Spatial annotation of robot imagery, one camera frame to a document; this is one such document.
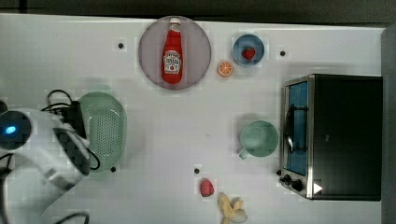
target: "red strawberry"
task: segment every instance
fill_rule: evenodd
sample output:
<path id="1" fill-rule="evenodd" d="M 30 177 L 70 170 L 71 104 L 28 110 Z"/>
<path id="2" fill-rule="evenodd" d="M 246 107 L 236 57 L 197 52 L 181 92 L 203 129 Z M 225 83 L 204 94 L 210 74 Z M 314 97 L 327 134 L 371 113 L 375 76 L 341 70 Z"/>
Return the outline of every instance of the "red strawberry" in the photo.
<path id="1" fill-rule="evenodd" d="M 244 58 L 251 60 L 253 59 L 254 55 L 256 54 L 256 50 L 253 47 L 247 47 L 242 51 L 242 56 Z"/>
<path id="2" fill-rule="evenodd" d="M 209 197 L 210 195 L 215 193 L 215 189 L 213 188 L 212 183 L 208 179 L 204 179 L 201 182 L 201 195 L 203 197 Z"/>

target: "ketchup bottle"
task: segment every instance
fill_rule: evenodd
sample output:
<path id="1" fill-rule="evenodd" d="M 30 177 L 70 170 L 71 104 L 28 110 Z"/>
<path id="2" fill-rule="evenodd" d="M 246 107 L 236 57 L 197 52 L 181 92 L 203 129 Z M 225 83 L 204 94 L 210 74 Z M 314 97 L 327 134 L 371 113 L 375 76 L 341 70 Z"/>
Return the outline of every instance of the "ketchup bottle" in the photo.
<path id="1" fill-rule="evenodd" d="M 180 20 L 172 18 L 168 37 L 163 46 L 163 81 L 177 84 L 183 76 L 183 51 L 181 49 Z"/>

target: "plate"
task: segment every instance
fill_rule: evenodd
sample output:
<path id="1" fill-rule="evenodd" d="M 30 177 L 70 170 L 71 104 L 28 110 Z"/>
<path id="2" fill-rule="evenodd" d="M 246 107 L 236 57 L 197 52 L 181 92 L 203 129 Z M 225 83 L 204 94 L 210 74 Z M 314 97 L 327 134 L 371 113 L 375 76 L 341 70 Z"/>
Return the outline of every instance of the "plate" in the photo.
<path id="1" fill-rule="evenodd" d="M 253 47 L 256 54 L 251 60 L 242 56 L 246 47 Z M 264 56 L 264 44 L 256 35 L 242 35 L 233 44 L 233 58 L 243 66 L 251 66 L 262 60 Z"/>
<path id="2" fill-rule="evenodd" d="M 169 84 L 162 77 L 162 56 L 169 21 L 175 16 L 161 18 L 150 25 L 139 43 L 139 62 L 148 79 L 168 90 L 182 90 L 197 83 L 210 65 L 211 48 L 205 31 L 196 22 L 180 19 L 181 47 L 183 49 L 183 77 L 177 84 Z"/>

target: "orange slice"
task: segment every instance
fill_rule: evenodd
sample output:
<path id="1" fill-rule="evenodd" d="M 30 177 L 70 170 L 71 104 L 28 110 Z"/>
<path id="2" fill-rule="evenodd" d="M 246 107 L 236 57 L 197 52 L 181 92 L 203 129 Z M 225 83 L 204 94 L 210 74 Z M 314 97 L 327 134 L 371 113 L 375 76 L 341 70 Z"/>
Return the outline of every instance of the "orange slice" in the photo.
<path id="1" fill-rule="evenodd" d="M 218 72 L 222 77 L 228 77 L 233 72 L 233 65 L 227 61 L 221 61 Z"/>

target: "green cup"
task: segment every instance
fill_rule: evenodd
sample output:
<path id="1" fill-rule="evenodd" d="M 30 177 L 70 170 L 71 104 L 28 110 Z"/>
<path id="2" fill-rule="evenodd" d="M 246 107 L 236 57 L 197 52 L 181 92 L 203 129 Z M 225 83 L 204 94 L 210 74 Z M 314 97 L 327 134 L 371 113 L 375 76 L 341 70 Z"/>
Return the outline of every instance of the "green cup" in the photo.
<path id="1" fill-rule="evenodd" d="M 255 120 L 239 135 L 242 151 L 239 157 L 244 160 L 248 154 L 255 157 L 266 157 L 271 155 L 277 147 L 279 136 L 276 128 L 264 120 Z"/>

